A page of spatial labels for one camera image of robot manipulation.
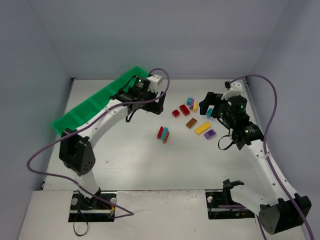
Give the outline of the yellow long lego plate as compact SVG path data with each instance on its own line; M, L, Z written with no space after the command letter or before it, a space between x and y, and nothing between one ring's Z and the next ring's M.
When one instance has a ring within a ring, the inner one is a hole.
M204 131L206 131L207 129L209 129L211 127L211 124L209 122L206 122L202 125L200 125L199 127L197 127L194 132L197 134L197 135L200 135L202 134Z

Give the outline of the brown lego plate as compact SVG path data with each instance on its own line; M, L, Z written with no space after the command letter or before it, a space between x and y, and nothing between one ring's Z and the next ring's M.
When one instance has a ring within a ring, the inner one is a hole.
M186 124L186 127L189 128L189 129L192 129L193 126L197 123L197 120L195 118L191 118L187 124Z

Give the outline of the long red lego brick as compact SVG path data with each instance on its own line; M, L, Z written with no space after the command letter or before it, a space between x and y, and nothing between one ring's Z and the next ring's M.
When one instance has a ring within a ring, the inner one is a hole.
M188 116L190 114L190 110L188 109L188 107L185 104L180 105L179 109L184 116Z

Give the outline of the small red lego brick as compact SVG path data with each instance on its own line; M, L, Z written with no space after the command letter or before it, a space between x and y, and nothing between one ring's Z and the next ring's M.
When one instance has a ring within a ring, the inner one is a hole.
M177 117L180 116L180 112L179 112L177 109L175 109L175 110L172 111L172 115L173 115L175 118L177 118Z

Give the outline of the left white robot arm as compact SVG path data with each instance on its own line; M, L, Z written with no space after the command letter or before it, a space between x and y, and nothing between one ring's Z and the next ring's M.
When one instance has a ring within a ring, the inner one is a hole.
M115 95L110 97L106 106L94 114L93 118L87 120L80 128L91 124L101 114L106 113L106 115L83 132L60 142L59 158L68 169L74 172L74 180L79 187L82 187L78 189L78 192L85 198L91 199L91 194L98 196L101 192L93 173L93 167L96 163L93 149L101 137L120 120L125 119L128 122L130 114L139 109L156 115L163 112L166 96L163 92L161 92L162 97L160 99L150 103L128 104L112 108L112 106L121 103L150 101L157 97L159 86L163 82L160 75L154 74L147 78L133 76L132 78L134 79L133 86L129 87L128 90L123 88L118 90Z

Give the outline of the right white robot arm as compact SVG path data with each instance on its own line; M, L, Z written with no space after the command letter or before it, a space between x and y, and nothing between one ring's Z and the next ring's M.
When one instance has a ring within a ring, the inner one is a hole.
M208 92L199 103L200 114L213 106L211 116L228 129L232 144L245 156L259 177L265 195L249 189L242 181L223 181L222 192L227 204L244 206L258 216L264 230L274 235L301 226L311 209L307 196L300 196L283 175L271 155L260 128L246 113L247 99Z

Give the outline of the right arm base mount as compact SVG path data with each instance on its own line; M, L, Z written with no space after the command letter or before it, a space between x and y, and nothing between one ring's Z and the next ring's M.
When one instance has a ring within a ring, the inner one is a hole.
M243 186L240 180L222 182L222 189L205 190L206 208L209 220L240 220L254 219L255 214L233 201L230 190L236 186Z

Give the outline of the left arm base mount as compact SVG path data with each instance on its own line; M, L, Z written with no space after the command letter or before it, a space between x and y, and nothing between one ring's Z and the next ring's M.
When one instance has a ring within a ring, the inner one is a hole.
M72 223L75 236L83 237L88 233L90 223L114 222L115 211L115 207L110 203L74 192L70 201L68 222Z

